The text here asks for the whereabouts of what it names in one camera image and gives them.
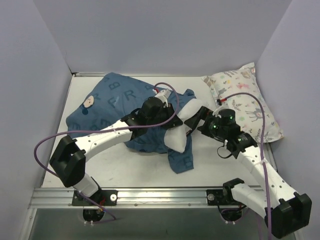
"bolt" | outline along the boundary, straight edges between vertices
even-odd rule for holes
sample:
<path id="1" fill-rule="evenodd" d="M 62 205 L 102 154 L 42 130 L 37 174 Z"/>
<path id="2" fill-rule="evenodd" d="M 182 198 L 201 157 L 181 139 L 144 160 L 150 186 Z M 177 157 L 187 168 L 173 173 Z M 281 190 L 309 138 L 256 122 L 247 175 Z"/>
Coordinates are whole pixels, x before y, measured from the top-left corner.
<path id="1" fill-rule="evenodd" d="M 208 196 L 206 197 L 208 198 L 209 201 L 215 200 L 215 195 L 213 195 L 212 193 L 208 194 Z"/>
<path id="2" fill-rule="evenodd" d="M 112 202 L 116 201 L 116 200 L 117 200 L 117 195 L 111 194 L 110 200 L 111 200 Z"/>

